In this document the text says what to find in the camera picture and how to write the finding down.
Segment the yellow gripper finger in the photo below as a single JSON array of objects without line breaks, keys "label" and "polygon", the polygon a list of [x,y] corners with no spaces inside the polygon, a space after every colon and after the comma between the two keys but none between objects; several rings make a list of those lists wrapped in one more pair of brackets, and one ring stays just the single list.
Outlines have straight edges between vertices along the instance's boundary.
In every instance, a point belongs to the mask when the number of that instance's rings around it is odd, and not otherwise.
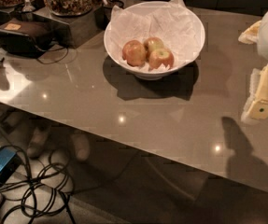
[{"label": "yellow gripper finger", "polygon": [[238,41],[244,44],[255,44],[258,42],[258,32],[261,21],[257,21],[249,26],[242,34],[239,35]]},{"label": "yellow gripper finger", "polygon": [[254,69],[250,76],[249,97],[241,115],[246,124],[256,124],[268,118],[268,64]]}]

